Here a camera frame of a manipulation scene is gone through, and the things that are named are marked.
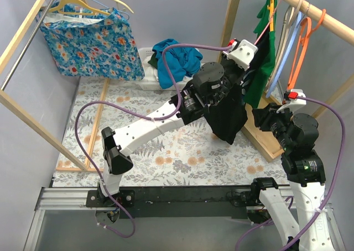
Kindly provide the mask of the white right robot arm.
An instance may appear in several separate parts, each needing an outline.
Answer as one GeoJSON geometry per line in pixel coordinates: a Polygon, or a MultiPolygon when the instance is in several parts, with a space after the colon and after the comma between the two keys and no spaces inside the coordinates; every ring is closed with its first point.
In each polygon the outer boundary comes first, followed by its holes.
{"type": "Polygon", "coordinates": [[[253,180],[251,201],[268,209],[284,245],[302,229],[306,230],[288,250],[333,250],[326,213],[319,210],[326,177],[323,163],[314,150],[319,136],[317,120],[305,113],[293,114],[289,108],[275,103],[253,109],[252,113],[255,126],[271,132],[284,150],[282,167],[293,192],[298,217],[293,217],[271,177],[253,180]]]}

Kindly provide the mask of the black t-shirt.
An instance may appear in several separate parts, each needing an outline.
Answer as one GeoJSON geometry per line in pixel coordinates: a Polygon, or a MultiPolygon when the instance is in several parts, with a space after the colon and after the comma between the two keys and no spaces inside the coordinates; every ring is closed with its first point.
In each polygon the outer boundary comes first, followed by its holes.
{"type": "Polygon", "coordinates": [[[229,93],[216,106],[211,106],[205,115],[214,135],[232,144],[236,134],[247,121],[242,94],[238,91],[229,93]]]}

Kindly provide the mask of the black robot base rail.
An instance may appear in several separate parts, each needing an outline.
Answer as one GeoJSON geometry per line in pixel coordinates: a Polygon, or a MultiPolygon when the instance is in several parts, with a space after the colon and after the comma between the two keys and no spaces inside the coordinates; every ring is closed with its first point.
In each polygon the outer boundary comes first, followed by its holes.
{"type": "Polygon", "coordinates": [[[87,193],[86,207],[109,210],[117,204],[134,218],[230,217],[261,223],[270,217],[248,185],[122,187],[111,198],[100,189],[87,193]]]}

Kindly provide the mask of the blue t-shirt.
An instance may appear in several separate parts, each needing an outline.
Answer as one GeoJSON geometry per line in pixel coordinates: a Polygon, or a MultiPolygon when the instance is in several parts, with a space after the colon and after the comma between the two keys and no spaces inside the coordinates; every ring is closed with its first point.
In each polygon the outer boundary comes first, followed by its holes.
{"type": "MultiPolygon", "coordinates": [[[[173,82],[164,65],[162,53],[166,47],[174,44],[178,42],[174,39],[165,39],[152,48],[152,51],[156,53],[159,84],[164,90],[172,87],[173,82]]],[[[203,55],[195,48],[178,47],[169,49],[165,53],[165,59],[175,82],[181,82],[185,77],[190,78],[199,71],[203,55]]]]}

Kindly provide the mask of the bright green t-shirt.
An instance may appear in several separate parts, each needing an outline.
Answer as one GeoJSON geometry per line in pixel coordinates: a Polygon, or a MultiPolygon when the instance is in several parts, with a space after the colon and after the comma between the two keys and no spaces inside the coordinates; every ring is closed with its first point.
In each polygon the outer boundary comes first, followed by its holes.
{"type": "MultiPolygon", "coordinates": [[[[269,0],[266,0],[264,6],[257,14],[259,22],[253,31],[257,38],[269,22],[268,4],[269,0]]],[[[270,32],[267,29],[256,46],[258,51],[243,78],[242,84],[243,101],[252,106],[252,108],[258,107],[268,79],[274,69],[275,30],[270,32]]]]}

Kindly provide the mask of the green and grey raglan shirt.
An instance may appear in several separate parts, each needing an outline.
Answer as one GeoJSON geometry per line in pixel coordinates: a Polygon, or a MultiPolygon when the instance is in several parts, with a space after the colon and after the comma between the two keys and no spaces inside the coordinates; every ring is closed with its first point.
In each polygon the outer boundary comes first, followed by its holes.
{"type": "Polygon", "coordinates": [[[158,68],[158,59],[156,58],[156,54],[153,54],[151,58],[148,60],[148,64],[154,67],[155,69],[158,68]]]}

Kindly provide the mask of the white floral print t-shirt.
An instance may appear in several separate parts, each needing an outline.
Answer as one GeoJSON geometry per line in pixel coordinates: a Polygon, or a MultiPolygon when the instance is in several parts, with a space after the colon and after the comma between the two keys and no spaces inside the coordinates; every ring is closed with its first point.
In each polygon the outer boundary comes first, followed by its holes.
{"type": "Polygon", "coordinates": [[[144,69],[144,81],[145,82],[150,82],[150,83],[156,83],[159,84],[159,78],[158,78],[158,70],[155,69],[154,67],[148,65],[143,68],[144,69]]]}

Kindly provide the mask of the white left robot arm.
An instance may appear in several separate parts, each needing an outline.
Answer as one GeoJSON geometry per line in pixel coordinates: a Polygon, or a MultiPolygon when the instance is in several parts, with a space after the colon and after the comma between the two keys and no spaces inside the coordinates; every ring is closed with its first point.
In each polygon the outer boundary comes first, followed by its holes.
{"type": "Polygon", "coordinates": [[[133,167],[130,155],[143,144],[204,117],[219,139],[232,144],[247,121],[241,81],[250,64],[239,59],[207,62],[180,91],[146,119],[102,130],[106,161],[98,199],[107,207],[118,199],[122,175],[133,167]]]}

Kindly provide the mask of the beige wooden hanger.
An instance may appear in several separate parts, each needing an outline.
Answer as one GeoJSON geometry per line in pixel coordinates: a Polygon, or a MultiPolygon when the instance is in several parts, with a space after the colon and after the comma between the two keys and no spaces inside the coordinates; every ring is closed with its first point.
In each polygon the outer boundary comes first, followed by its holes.
{"type": "Polygon", "coordinates": [[[283,54],[285,51],[285,45],[287,44],[287,41],[289,38],[290,28],[291,28],[292,24],[294,23],[296,16],[299,13],[302,1],[303,0],[299,0],[297,6],[295,8],[292,6],[289,6],[287,8],[285,15],[284,15],[282,32],[280,35],[280,41],[278,44],[278,49],[277,49],[276,58],[275,58],[275,66],[274,66],[274,69],[270,75],[268,83],[266,85],[267,90],[270,89],[271,84],[275,80],[276,71],[279,69],[280,60],[283,58],[283,54]]]}

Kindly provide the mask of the light blue hanger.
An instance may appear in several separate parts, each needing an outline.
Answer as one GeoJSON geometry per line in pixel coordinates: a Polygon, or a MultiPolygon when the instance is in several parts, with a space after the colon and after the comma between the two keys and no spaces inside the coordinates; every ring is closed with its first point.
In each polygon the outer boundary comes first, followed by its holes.
{"type": "Polygon", "coordinates": [[[283,54],[283,58],[280,60],[279,69],[276,71],[275,80],[271,84],[270,89],[267,90],[265,87],[266,98],[269,98],[271,96],[272,92],[274,91],[274,89],[277,86],[277,82],[280,78],[280,75],[282,74],[284,65],[285,65],[287,58],[289,56],[289,53],[293,47],[296,34],[298,33],[298,30],[299,30],[299,23],[300,23],[300,20],[302,17],[303,17],[303,14],[299,10],[298,15],[296,16],[296,19],[290,28],[289,38],[288,38],[287,44],[285,45],[285,51],[283,54]]]}

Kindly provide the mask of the orange plastic hanger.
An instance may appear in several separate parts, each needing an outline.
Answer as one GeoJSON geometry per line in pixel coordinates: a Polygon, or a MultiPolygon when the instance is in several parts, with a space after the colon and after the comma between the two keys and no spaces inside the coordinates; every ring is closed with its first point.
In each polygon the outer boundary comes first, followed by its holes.
{"type": "Polygon", "coordinates": [[[326,15],[326,9],[323,9],[321,13],[321,17],[314,28],[312,28],[311,18],[306,17],[300,20],[299,39],[296,45],[294,60],[291,66],[290,76],[287,84],[288,90],[295,89],[295,85],[306,56],[306,51],[308,49],[310,37],[315,31],[317,31],[319,26],[322,24],[325,15],[326,15]]]}

